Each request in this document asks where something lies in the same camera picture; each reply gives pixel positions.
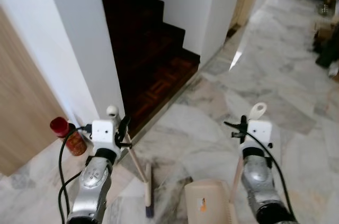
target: wooden staircase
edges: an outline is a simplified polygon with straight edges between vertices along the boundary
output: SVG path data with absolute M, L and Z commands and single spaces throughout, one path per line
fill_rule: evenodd
M 102 0 L 122 99 L 134 136 L 198 70 L 185 30 L 163 22 L 159 0 Z

